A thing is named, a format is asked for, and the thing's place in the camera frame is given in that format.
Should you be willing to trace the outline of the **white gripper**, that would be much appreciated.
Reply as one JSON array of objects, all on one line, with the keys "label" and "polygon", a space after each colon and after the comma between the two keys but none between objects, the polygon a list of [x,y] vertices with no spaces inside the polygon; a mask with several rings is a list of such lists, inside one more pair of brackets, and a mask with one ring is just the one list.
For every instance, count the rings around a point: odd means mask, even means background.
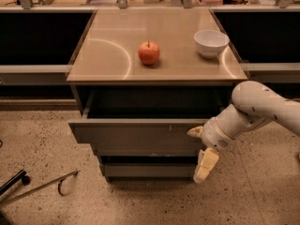
[{"label": "white gripper", "polygon": [[218,151],[227,149],[233,139],[220,128],[216,117],[208,120],[204,126],[191,128],[187,135],[194,138],[202,137],[202,143],[210,147],[204,151],[201,150],[198,155],[198,164],[195,168],[193,180],[196,183],[201,183],[218,163]]}]

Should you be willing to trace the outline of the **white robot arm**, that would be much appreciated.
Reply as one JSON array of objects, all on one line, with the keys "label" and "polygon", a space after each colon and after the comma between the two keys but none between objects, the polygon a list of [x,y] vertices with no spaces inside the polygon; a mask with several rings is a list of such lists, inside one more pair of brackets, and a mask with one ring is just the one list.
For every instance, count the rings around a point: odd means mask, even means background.
[{"label": "white robot arm", "polygon": [[232,90],[232,103],[203,126],[191,128],[187,135],[200,138],[206,149],[198,155],[193,180],[204,181],[219,160],[219,152],[243,133],[261,128],[271,121],[300,135],[300,103],[275,93],[260,82],[241,82]]}]

